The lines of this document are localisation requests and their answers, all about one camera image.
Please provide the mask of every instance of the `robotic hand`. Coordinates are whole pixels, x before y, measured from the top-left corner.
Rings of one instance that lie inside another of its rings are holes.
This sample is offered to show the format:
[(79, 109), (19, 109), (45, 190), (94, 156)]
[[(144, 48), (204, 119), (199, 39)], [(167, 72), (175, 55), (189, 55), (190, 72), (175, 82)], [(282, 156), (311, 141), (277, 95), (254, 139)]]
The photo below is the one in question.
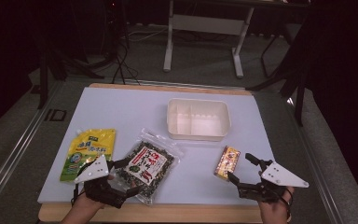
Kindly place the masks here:
[(125, 192), (113, 189), (109, 183), (108, 175), (110, 170), (115, 167), (122, 168), (127, 166), (128, 160), (121, 161), (106, 161), (104, 155), (99, 157), (94, 162), (89, 162), (79, 171), (79, 175), (75, 179), (76, 187), (74, 189), (75, 202), (78, 196), (78, 184), (84, 182), (84, 191), (86, 196), (96, 202), (112, 205), (116, 208), (121, 208), (121, 205), (126, 199), (135, 196), (139, 193), (141, 187), (127, 189)]
[(264, 203), (276, 203), (281, 200), (285, 203), (288, 210), (288, 216), (290, 217), (290, 205), (292, 204), (292, 201), (287, 202), (282, 198), (284, 192), (287, 190), (286, 186), (307, 188), (309, 183), (292, 174), (277, 162), (262, 161), (250, 153), (246, 153), (245, 158), (254, 165), (260, 165), (261, 182), (255, 185), (241, 183), (234, 174), (227, 172), (228, 180), (237, 186), (240, 198)]

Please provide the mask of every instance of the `white tabletop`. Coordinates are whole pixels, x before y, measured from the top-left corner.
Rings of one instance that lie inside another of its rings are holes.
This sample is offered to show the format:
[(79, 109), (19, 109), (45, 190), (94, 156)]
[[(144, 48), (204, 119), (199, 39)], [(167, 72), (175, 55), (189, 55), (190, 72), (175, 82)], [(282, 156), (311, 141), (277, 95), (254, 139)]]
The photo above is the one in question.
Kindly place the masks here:
[[(83, 91), (38, 201), (68, 203), (72, 199), (75, 185), (60, 182), (60, 175), (70, 143), (78, 131), (116, 129), (113, 160), (123, 159), (132, 150), (143, 128), (168, 138), (167, 105), (172, 98), (225, 102), (231, 128), (220, 142), (175, 140), (185, 156), (159, 186), (155, 203), (254, 205), (254, 201), (240, 199), (233, 184), (213, 175), (225, 146), (241, 152), (234, 173), (241, 182), (260, 182), (260, 168), (247, 161), (245, 153), (252, 153), (262, 160), (274, 160), (252, 95), (103, 88), (85, 88)], [(138, 201), (132, 198), (127, 203)]]

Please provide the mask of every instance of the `human hand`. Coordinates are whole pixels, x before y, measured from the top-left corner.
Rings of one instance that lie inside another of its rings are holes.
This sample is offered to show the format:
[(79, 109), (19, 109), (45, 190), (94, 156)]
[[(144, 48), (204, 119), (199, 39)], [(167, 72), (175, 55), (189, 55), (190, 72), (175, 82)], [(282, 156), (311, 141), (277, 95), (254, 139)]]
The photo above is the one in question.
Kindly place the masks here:
[(96, 202), (88, 198), (82, 189), (71, 210), (61, 221), (61, 224), (88, 223), (95, 216), (98, 210), (103, 209), (104, 206), (104, 203)]
[[(294, 192), (295, 189), (293, 187), (287, 187), (282, 198), (289, 203), (293, 200), (292, 196)], [(260, 207), (261, 219), (264, 224), (286, 224), (291, 219), (291, 217), (287, 216), (287, 204), (281, 200), (276, 203), (258, 202), (258, 206)]]

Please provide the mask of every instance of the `wrapped food bar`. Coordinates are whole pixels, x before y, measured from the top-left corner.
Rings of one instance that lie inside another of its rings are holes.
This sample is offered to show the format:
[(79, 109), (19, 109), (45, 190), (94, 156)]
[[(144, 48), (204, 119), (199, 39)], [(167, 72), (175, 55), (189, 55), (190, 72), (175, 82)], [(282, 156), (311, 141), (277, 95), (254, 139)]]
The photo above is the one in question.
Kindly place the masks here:
[(214, 170), (214, 174), (228, 181), (227, 171), (234, 173), (240, 154), (241, 152), (234, 147), (225, 147), (222, 157)]

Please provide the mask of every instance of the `white plastic container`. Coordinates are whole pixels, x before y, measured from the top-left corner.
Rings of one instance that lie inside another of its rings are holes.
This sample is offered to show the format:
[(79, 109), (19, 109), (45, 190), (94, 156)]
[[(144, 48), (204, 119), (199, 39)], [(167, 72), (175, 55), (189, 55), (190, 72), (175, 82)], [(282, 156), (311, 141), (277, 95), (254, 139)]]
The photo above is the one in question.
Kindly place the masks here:
[(172, 139), (221, 141), (231, 127), (226, 103), (171, 99), (167, 113)]

